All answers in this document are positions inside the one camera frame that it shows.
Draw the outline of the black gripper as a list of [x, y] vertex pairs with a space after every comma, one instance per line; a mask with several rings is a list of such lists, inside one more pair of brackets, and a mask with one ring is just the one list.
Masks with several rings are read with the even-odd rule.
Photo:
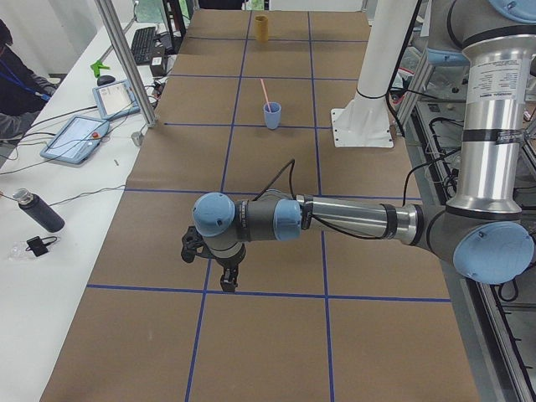
[[216, 262], [224, 268], [219, 283], [223, 292], [235, 292], [238, 287], [238, 275], [240, 263], [246, 256], [245, 250], [240, 250], [231, 257], [215, 256]]

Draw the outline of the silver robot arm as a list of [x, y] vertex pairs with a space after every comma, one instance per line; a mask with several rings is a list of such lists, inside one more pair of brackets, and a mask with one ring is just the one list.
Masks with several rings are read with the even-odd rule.
[[534, 265], [535, 242], [514, 199], [529, 66], [535, 56], [532, 1], [437, 1], [432, 4], [429, 61], [468, 63], [458, 165], [442, 181], [441, 206], [354, 201], [264, 188], [235, 202], [207, 193], [193, 206], [182, 257], [213, 259], [232, 292], [246, 244], [294, 240], [311, 227], [361, 240], [398, 240], [488, 285], [514, 280]]

